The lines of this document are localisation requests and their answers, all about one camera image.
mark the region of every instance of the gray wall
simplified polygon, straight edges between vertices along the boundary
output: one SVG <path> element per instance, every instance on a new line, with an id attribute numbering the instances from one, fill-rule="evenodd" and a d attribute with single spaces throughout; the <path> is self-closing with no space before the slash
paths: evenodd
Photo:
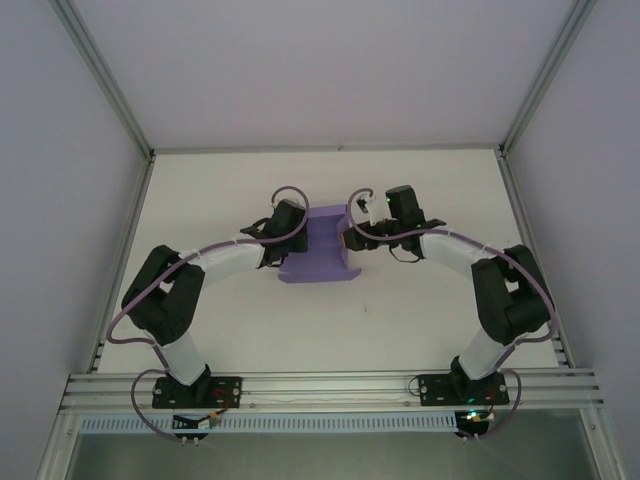
<path id="1" fill-rule="evenodd" d="M 640 478 L 640 2 L 596 5 L 513 155 L 571 344 Z"/>
<path id="2" fill-rule="evenodd" d="M 142 160 L 44 0 L 0 3 L 2 478 L 38 468 Z"/>

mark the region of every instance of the purple object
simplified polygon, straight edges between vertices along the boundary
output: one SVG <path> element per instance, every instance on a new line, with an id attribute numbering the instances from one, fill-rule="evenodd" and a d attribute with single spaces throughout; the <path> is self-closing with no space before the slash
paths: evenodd
<path id="1" fill-rule="evenodd" d="M 353 280 L 362 269 L 349 270 L 348 251 L 340 234 L 349 227 L 346 205 L 309 209 L 305 253 L 290 253 L 278 278 L 285 283 L 340 282 Z"/>

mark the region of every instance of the white table surface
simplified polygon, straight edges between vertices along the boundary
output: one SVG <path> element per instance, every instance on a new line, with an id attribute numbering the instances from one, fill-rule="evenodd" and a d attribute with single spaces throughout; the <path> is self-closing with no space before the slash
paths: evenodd
<path id="1" fill-rule="evenodd" d="M 270 215 L 271 193 L 281 185 L 302 188 L 321 206 L 345 203 L 359 187 L 383 196 L 404 184 L 415 189 L 427 219 L 495 247 L 520 242 L 491 150 L 164 155 L 156 159 L 118 305 L 152 248 L 228 240 Z M 264 268 L 204 290 L 191 332 L 212 371 L 448 368 L 480 328 L 471 282 L 445 267 L 401 264 L 384 248 L 352 253 L 350 264 L 363 269 L 351 282 L 287 285 L 277 269 Z M 126 318 L 115 335 L 140 332 Z M 148 346 L 107 344 L 99 372 L 158 365 Z M 506 365 L 556 367 L 557 360 L 547 342 L 522 345 Z"/>

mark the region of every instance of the black mounting plate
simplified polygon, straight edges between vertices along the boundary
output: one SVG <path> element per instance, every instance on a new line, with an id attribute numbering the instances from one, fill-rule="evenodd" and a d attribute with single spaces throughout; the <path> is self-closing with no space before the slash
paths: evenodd
<path id="1" fill-rule="evenodd" d="M 451 377 L 447 373 L 418 375 L 416 378 L 418 391 L 420 392 L 420 405 L 423 407 L 442 405 L 476 406 L 491 405 L 492 403 L 494 405 L 509 405 L 509 393 L 502 374 L 496 373 L 491 378 L 487 377 L 488 381 L 486 383 L 483 382 L 482 387 L 474 392 L 475 395 L 467 399 L 461 399 L 456 394 L 451 383 Z M 487 390 L 493 393 L 494 400 L 491 399 L 491 395 Z"/>
<path id="2" fill-rule="evenodd" d="M 226 395 L 215 395 L 214 390 L 223 390 Z M 152 408 L 191 409 L 239 408 L 242 396 L 242 377 L 210 377 L 207 393 L 201 401 L 196 401 L 187 387 L 170 377 L 160 377 L 153 387 Z"/>

